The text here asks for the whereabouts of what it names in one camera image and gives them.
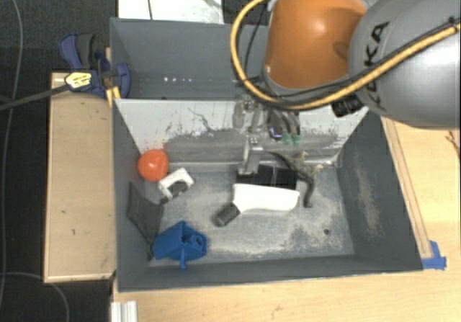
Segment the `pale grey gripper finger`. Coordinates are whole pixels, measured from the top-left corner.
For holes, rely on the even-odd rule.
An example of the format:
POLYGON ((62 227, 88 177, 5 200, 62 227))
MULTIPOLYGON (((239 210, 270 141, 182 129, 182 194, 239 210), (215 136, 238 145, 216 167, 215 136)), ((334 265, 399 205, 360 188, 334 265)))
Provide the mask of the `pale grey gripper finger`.
POLYGON ((243 160, 241 165, 237 168, 239 176, 249 176, 257 174, 259 170, 259 163, 264 153, 264 148, 259 145, 247 145, 243 150, 243 160))

